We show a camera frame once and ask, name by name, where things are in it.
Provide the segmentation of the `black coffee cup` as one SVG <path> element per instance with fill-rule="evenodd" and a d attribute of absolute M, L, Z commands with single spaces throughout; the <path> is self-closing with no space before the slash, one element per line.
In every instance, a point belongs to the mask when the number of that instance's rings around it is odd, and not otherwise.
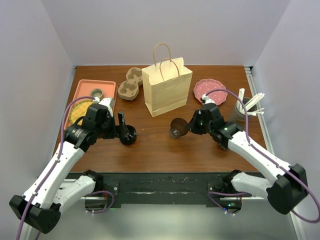
<path fill-rule="evenodd" d="M 120 126 L 118 138 L 123 145 L 132 145 L 137 140 L 137 131 L 131 125 Z"/>
<path fill-rule="evenodd" d="M 169 135 L 173 139 L 178 139 L 188 133 L 188 122 L 183 118 L 175 118 L 170 123 Z"/>

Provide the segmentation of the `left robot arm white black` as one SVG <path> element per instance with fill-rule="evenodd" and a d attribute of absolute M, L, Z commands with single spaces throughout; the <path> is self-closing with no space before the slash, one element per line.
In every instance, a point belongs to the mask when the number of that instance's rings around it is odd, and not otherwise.
<path fill-rule="evenodd" d="M 40 233 L 49 233 L 62 213 L 84 196 L 104 194 L 115 200 L 114 194 L 104 189 L 103 176 L 92 170 L 85 171 L 68 187 L 60 189 L 60 186 L 71 168 L 97 139 L 119 138 L 124 145 L 136 141 L 136 129 L 126 124 L 123 112 L 118 113 L 118 122 L 115 123 L 108 103 L 93 103 L 84 116 L 62 131 L 62 141 L 41 175 L 23 195 L 14 195 L 9 202 L 20 219 L 17 239 L 22 236 L 24 224 Z"/>

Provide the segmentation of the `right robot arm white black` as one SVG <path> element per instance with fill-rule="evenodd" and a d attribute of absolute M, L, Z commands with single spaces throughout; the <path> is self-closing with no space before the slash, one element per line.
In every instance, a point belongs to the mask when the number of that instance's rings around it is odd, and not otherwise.
<path fill-rule="evenodd" d="M 234 170 L 224 178 L 223 192 L 230 197 L 238 192 L 268 200 L 279 213 L 286 215 L 308 196 L 306 170 L 290 165 L 258 145 L 235 122 L 226 122 L 214 103 L 196 110 L 186 130 L 197 135 L 209 134 L 222 149 L 229 149 L 254 166 L 262 177 Z"/>

